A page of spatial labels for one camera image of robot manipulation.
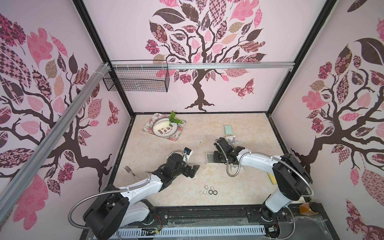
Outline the white gift box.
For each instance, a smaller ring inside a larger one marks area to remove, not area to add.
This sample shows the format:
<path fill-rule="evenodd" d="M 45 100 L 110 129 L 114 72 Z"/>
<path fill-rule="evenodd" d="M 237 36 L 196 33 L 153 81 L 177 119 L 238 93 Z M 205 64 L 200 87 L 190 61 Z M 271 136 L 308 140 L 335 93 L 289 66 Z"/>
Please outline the white gift box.
<path fill-rule="evenodd" d="M 234 145 L 237 145 L 239 142 L 238 142 L 238 139 L 235 135 L 232 135 L 232 136 L 226 136 L 226 140 L 231 143 L 231 144 L 234 144 Z"/>

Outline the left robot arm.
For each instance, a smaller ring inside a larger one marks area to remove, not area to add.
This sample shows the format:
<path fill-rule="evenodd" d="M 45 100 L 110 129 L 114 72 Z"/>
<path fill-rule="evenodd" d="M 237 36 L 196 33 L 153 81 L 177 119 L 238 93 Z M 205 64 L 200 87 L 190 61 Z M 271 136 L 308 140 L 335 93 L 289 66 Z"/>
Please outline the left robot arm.
<path fill-rule="evenodd" d="M 194 178 L 199 170 L 199 165 L 188 165 L 185 157 L 173 153 L 165 164 L 149 173 L 146 180 L 121 188 L 109 185 L 94 197 L 83 220 L 96 239 L 107 240 L 118 228 L 134 222 L 150 224 L 155 218 L 154 206 L 147 197 L 163 191 L 180 175 Z"/>

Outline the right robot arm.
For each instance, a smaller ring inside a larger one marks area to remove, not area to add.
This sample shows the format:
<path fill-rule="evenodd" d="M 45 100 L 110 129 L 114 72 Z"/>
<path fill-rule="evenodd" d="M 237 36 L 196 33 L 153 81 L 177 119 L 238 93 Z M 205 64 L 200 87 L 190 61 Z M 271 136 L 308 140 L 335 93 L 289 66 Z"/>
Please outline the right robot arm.
<path fill-rule="evenodd" d="M 292 154 L 270 156 L 252 152 L 241 146 L 234 147 L 224 138 L 215 140 L 214 146 L 220 161 L 227 165 L 228 176 L 236 177 L 240 167 L 252 167 L 275 177 L 278 188 L 263 203 L 263 209 L 268 213 L 277 213 L 300 198 L 314 195 L 310 174 Z M 235 174 L 230 173 L 230 165 L 239 166 Z"/>

